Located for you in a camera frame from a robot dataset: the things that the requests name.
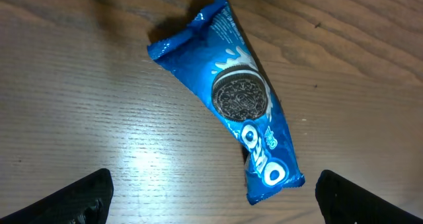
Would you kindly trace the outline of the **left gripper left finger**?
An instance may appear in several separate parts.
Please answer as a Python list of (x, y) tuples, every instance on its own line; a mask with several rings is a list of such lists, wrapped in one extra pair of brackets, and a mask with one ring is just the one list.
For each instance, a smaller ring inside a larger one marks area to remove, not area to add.
[(1, 224), (105, 224), (113, 193), (111, 173), (101, 168), (1, 218)]

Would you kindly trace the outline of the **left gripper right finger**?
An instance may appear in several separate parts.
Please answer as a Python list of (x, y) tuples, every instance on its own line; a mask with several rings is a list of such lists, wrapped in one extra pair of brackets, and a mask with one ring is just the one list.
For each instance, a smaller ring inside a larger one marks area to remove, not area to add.
[(422, 224), (422, 219), (331, 170), (322, 171), (315, 197), (326, 224)]

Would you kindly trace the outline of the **blue snack bar wrapper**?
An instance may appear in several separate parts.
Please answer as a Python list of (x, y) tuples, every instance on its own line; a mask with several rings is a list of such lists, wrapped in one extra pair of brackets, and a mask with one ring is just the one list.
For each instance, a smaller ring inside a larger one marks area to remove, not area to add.
[(248, 151), (250, 204), (304, 184), (280, 101), (247, 48), (227, 0), (205, 6), (184, 30), (147, 51)]

